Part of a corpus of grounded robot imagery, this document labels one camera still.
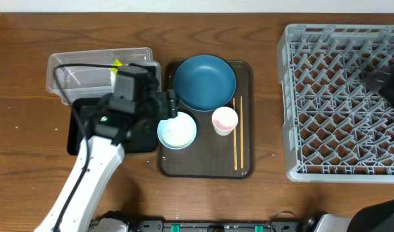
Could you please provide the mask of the yellow snack wrapper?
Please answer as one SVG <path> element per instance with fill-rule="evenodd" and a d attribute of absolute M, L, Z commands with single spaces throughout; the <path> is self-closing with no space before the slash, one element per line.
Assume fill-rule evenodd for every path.
<path fill-rule="evenodd" d="M 115 59 L 115 60 L 113 61 L 112 65 L 113 65 L 113 68 L 110 69 L 111 72 L 114 73 L 114 74 L 117 74 L 117 72 L 118 72 L 118 67 L 119 67 L 119 66 L 123 66 L 124 64 L 123 64 L 122 62 L 120 62 L 118 59 Z"/>

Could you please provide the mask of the pink cup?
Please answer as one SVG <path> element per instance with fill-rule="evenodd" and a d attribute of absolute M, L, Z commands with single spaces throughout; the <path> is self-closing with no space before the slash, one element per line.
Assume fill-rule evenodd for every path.
<path fill-rule="evenodd" d="M 226 136 L 237 126 L 239 119 L 235 110 L 223 106 L 213 112 L 211 121 L 215 132 L 218 135 Z"/>

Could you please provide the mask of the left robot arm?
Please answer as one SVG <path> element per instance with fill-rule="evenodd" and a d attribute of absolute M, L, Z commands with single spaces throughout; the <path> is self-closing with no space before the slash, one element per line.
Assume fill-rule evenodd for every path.
<path fill-rule="evenodd" d="M 107 93 L 78 99 L 71 114 L 82 140 L 76 163 L 37 231 L 87 231 L 111 176 L 128 153 L 156 149 L 156 125 L 178 114 L 174 90 L 128 101 Z"/>

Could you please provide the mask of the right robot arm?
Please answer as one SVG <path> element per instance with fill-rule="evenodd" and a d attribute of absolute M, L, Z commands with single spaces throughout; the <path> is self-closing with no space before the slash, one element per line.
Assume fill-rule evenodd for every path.
<path fill-rule="evenodd" d="M 394 109 L 394 68 L 373 72 L 364 83 L 385 98 Z M 394 200 L 360 210 L 350 222 L 348 231 L 394 232 Z"/>

